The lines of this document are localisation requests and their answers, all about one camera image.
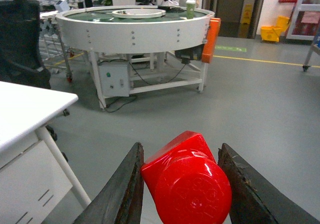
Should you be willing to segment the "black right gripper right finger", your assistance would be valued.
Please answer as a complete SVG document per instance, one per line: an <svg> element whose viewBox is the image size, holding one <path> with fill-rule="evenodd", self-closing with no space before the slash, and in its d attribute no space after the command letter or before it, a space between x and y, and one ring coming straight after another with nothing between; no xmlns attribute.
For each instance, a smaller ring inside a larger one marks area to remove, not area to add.
<svg viewBox="0 0 320 224"><path fill-rule="evenodd" d="M232 192L233 224L318 224L320 221L281 193L232 147L223 143L218 166Z"/></svg>

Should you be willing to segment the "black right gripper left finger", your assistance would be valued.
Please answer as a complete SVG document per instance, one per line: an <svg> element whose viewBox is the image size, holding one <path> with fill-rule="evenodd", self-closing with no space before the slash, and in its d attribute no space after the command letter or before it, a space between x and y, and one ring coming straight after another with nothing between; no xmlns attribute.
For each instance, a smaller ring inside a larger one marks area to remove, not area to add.
<svg viewBox="0 0 320 224"><path fill-rule="evenodd" d="M139 224L141 222L144 180L140 169L144 149L136 142L109 181L74 220L75 224Z"/></svg>

